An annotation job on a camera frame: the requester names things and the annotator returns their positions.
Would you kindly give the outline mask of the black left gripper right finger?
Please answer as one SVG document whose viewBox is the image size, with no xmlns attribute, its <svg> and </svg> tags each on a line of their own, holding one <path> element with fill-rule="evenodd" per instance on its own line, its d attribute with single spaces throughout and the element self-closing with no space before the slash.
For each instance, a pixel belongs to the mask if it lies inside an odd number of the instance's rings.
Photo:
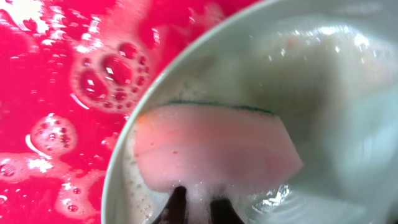
<svg viewBox="0 0 398 224">
<path fill-rule="evenodd" d="M 244 224 L 228 198 L 219 198 L 210 203 L 212 224 Z"/>
</svg>

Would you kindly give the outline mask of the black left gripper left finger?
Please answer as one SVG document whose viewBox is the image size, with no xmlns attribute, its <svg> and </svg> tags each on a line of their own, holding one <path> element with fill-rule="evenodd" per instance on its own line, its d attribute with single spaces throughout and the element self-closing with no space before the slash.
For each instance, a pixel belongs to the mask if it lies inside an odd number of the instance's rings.
<svg viewBox="0 0 398 224">
<path fill-rule="evenodd" d="M 176 187 L 152 224 L 184 224 L 187 206 L 186 193 L 185 187 Z"/>
</svg>

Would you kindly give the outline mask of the pink cleaning sponge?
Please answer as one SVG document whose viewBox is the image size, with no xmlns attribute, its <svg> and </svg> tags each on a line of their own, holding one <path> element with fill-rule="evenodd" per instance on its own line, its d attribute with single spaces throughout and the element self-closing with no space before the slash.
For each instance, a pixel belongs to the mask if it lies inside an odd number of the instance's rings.
<svg viewBox="0 0 398 224">
<path fill-rule="evenodd" d="M 140 115 L 134 157 L 148 188 L 182 185 L 255 194 L 286 182 L 301 168 L 278 116 L 255 108 L 172 103 Z"/>
</svg>

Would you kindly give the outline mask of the light blue plate bottom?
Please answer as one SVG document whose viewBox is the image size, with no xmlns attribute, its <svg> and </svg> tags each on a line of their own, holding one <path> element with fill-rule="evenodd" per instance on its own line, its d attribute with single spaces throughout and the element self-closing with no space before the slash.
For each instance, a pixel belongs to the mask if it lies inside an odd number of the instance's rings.
<svg viewBox="0 0 398 224">
<path fill-rule="evenodd" d="M 212 223 L 210 203 L 219 198 L 244 223 L 397 222 L 396 1 L 266 1 L 200 37 L 123 128 L 105 178 L 103 223 L 152 223 L 182 186 L 148 188 L 133 152 L 137 118 L 172 103 L 276 115 L 303 163 L 255 194 L 185 187 L 185 223 Z"/>
</svg>

